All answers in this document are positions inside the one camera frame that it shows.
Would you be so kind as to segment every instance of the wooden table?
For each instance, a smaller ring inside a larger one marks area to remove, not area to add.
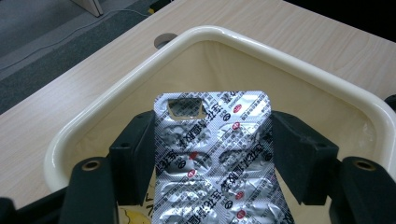
[[[50,193],[47,147],[62,127],[156,49],[164,33],[217,25],[385,99],[396,93],[396,43],[277,0],[179,0],[142,21],[0,117],[0,196],[22,207]]]

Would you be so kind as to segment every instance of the yellow object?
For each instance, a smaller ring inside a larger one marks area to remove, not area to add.
[[[128,209],[121,208],[120,212],[120,223],[123,224],[151,224],[151,221],[143,215],[143,213],[131,211]]]

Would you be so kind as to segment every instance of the silver blister pack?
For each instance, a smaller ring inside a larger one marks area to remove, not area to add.
[[[264,92],[166,93],[154,110],[153,223],[294,223]]]

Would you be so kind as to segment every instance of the cream plastic container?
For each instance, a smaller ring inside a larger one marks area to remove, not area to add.
[[[61,129],[44,164],[50,189],[67,186],[79,161],[105,156],[157,95],[183,91],[264,91],[273,110],[297,116],[338,145],[340,160],[376,161],[396,179],[396,115],[381,99],[248,37],[201,26],[158,50]],[[278,179],[297,223],[330,223],[330,199],[326,206],[299,205]]]

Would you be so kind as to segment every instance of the red logo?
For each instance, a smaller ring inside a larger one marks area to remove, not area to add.
[[[188,178],[191,178],[191,177],[193,177],[193,176],[195,176],[195,170],[190,170],[190,171],[187,173],[187,177],[188,177]]]
[[[239,111],[241,108],[242,108],[241,105],[236,105],[236,106],[233,108],[233,112],[234,112],[234,113],[238,113],[238,111]]]
[[[198,155],[198,152],[197,152],[197,151],[193,151],[193,152],[190,154],[189,160],[194,160],[195,157],[197,157],[197,155]]]
[[[239,200],[239,199],[243,198],[244,195],[245,195],[244,191],[239,191],[239,192],[236,193],[235,199]]]
[[[238,213],[236,213],[236,217],[238,219],[243,218],[247,213],[244,210],[239,211]]]
[[[241,123],[236,122],[233,124],[233,130],[237,130],[239,127],[241,127]]]

